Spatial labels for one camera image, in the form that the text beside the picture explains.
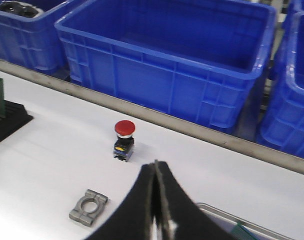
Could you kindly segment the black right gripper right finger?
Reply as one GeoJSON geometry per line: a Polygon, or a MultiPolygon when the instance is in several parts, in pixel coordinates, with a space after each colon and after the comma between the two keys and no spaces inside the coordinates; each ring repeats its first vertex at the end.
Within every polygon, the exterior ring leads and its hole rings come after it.
{"type": "Polygon", "coordinates": [[[233,240],[186,194],[164,161],[155,161],[154,215],[159,240],[233,240]]]}

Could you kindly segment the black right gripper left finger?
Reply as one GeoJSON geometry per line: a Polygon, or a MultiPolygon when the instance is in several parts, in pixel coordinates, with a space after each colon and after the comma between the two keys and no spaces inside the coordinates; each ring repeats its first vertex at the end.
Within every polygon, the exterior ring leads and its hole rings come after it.
{"type": "Polygon", "coordinates": [[[117,209],[89,240],[150,240],[154,219],[155,164],[144,164],[117,209]]]}

